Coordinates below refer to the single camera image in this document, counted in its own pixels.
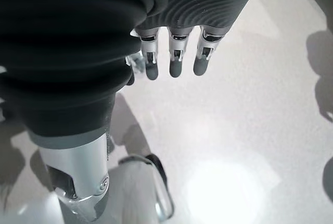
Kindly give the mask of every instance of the white floor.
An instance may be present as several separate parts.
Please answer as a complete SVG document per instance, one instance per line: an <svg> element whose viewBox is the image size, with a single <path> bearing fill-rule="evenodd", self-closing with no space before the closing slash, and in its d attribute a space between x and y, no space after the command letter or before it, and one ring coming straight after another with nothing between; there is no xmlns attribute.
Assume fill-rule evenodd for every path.
<svg viewBox="0 0 333 224"><path fill-rule="evenodd" d="M316 98L323 113L333 97L319 85L315 92L319 76L333 73L326 26L314 0L250 0L202 77L192 71L199 29L192 32L177 79L161 29L158 79L137 79L120 93L168 175L176 206L168 223L332 223L323 181L333 128ZM26 145L31 156L35 147ZM110 166L125 154L117 147ZM10 206L45 194L36 182L25 168Z"/></svg>

